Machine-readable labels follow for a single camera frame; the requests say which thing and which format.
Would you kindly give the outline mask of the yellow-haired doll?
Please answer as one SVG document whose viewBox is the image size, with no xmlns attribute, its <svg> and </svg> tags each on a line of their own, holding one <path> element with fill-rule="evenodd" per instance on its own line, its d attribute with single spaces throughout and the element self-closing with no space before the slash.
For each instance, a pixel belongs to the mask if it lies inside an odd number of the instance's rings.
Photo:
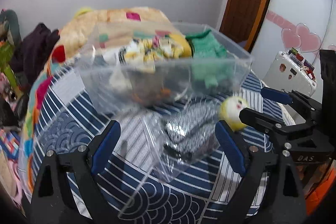
<svg viewBox="0 0 336 224">
<path fill-rule="evenodd" d="M 222 102 L 219 109 L 219 118 L 224 120 L 232 131 L 240 131 L 246 128 L 246 124 L 239 118 L 240 112 L 244 108 L 249 108 L 249 104 L 245 99 L 238 96 L 230 96 Z"/>
</svg>

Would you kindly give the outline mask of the green knitted glove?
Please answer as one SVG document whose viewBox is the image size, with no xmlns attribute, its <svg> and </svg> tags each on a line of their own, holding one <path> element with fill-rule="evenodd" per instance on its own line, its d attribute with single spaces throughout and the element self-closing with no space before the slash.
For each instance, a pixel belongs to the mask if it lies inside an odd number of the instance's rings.
<svg viewBox="0 0 336 224">
<path fill-rule="evenodd" d="M 196 83 L 207 89 L 216 89 L 231 78 L 234 65 L 226 62 L 231 57 L 210 29 L 187 34 L 186 40 L 195 59 L 192 73 Z"/>
</svg>

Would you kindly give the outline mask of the floral fabric scrunchie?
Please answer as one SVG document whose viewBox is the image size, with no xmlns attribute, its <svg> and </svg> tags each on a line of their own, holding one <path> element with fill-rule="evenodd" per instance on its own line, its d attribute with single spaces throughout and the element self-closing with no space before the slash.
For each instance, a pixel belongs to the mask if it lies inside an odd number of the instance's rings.
<svg viewBox="0 0 336 224">
<path fill-rule="evenodd" d="M 184 36 L 169 34 L 133 38 L 118 52 L 121 64 L 130 65 L 138 71 L 155 72 L 155 63 L 171 59 L 191 58 L 192 48 Z"/>
</svg>

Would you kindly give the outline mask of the white suitcase with stickers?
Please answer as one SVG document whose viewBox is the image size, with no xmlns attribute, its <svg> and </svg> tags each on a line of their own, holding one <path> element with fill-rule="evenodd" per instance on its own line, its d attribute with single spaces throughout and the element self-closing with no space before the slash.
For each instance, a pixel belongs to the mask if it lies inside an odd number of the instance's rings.
<svg viewBox="0 0 336 224">
<path fill-rule="evenodd" d="M 270 88 L 311 97 L 317 88 L 314 66 L 294 49 L 279 51 L 263 81 Z"/>
</svg>

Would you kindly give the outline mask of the bagged silver glitter item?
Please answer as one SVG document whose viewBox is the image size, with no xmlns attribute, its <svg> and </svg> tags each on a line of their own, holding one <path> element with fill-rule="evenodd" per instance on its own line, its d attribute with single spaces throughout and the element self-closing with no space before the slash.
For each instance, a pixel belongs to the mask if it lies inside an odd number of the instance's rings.
<svg viewBox="0 0 336 224">
<path fill-rule="evenodd" d="M 206 100 L 171 115 L 146 114 L 144 132 L 159 180 L 173 181 L 219 147 L 215 136 L 219 109 L 219 102 Z"/>
</svg>

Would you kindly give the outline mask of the clear plastic storage box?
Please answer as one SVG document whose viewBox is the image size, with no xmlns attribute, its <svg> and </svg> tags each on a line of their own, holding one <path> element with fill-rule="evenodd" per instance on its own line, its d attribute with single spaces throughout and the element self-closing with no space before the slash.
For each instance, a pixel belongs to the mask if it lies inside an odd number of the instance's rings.
<svg viewBox="0 0 336 224">
<path fill-rule="evenodd" d="M 231 78 L 216 89 L 207 89 L 193 80 L 193 56 L 156 62 L 154 73 L 138 71 L 119 61 L 119 50 L 133 38 L 179 34 L 186 39 L 187 34 L 207 29 L 226 47 L 231 57 L 226 62 L 234 65 Z M 96 24 L 79 53 L 75 71 L 96 111 L 105 114 L 231 92 L 242 85 L 252 62 L 247 51 L 208 25 L 131 20 Z"/>
</svg>

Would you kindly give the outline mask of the dark purple garment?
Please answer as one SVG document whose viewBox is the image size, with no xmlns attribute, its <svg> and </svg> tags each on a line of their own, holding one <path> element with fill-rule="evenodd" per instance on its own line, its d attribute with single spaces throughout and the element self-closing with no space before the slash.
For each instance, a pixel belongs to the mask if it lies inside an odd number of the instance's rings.
<svg viewBox="0 0 336 224">
<path fill-rule="evenodd" d="M 39 23 L 15 49 L 9 62 L 12 71 L 23 73 L 29 85 L 33 85 L 59 39 L 58 29 L 51 31 Z"/>
</svg>

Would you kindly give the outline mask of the beige fleece patchwork blanket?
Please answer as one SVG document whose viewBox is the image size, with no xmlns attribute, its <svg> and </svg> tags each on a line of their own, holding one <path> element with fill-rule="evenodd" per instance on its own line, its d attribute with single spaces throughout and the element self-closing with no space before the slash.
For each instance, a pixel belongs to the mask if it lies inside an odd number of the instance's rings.
<svg viewBox="0 0 336 224">
<path fill-rule="evenodd" d="M 60 39 L 29 92 L 28 108 L 22 129 L 22 148 L 18 160 L 19 178 L 26 195 L 32 195 L 34 189 L 32 168 L 34 129 L 38 124 L 40 108 L 52 76 L 64 62 L 71 59 L 84 46 L 96 23 L 129 22 L 131 20 L 169 22 L 168 17 L 161 10 L 150 7 L 93 10 L 73 18 L 59 31 Z"/>
</svg>

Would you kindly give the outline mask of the green cardboard box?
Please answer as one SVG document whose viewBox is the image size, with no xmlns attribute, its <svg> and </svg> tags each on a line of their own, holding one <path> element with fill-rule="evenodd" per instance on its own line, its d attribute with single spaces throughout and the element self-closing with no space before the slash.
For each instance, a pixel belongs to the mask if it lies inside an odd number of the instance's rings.
<svg viewBox="0 0 336 224">
<path fill-rule="evenodd" d="M 9 42 L 2 40 L 0 47 L 1 54 L 1 72 L 5 74 L 9 84 L 11 85 L 13 91 L 16 94 L 20 94 L 21 91 L 18 88 L 18 84 L 14 75 L 13 70 L 11 69 L 9 62 L 13 56 L 14 47 Z"/>
</svg>

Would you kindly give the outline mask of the yellow fuzzy item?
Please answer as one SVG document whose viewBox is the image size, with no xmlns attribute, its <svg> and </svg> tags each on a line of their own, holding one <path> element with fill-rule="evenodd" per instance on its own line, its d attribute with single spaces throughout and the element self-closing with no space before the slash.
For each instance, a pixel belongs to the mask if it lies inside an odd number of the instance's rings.
<svg viewBox="0 0 336 224">
<path fill-rule="evenodd" d="M 86 14 L 87 12 L 91 12 L 91 11 L 93 11 L 93 9 L 90 8 L 90 7 L 81 7 L 80 9 L 78 9 L 78 10 L 75 12 L 75 14 L 74 14 L 73 17 L 76 18 L 76 17 L 78 17 L 78 16 L 80 16 L 80 15 Z"/>
</svg>

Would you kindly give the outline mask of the grey plush toy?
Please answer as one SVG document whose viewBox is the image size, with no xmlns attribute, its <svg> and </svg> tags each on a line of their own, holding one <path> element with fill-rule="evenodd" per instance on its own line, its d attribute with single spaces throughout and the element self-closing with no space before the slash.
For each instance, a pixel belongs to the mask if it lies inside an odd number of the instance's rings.
<svg viewBox="0 0 336 224">
<path fill-rule="evenodd" d="M 6 39 L 15 47 L 17 47 L 22 41 L 18 17 L 13 10 L 1 11 L 1 39 Z"/>
</svg>

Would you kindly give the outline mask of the pink heart wall stickers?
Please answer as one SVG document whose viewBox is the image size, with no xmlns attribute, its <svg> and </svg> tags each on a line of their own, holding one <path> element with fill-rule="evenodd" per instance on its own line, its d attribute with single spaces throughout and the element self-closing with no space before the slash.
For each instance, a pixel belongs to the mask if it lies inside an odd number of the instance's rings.
<svg viewBox="0 0 336 224">
<path fill-rule="evenodd" d="M 281 28 L 281 39 L 285 49 L 295 48 L 301 53 L 311 52 L 315 55 L 322 49 L 321 38 L 311 32 L 307 25 L 303 23 L 294 25 L 273 11 L 266 13 L 266 19 Z"/>
</svg>

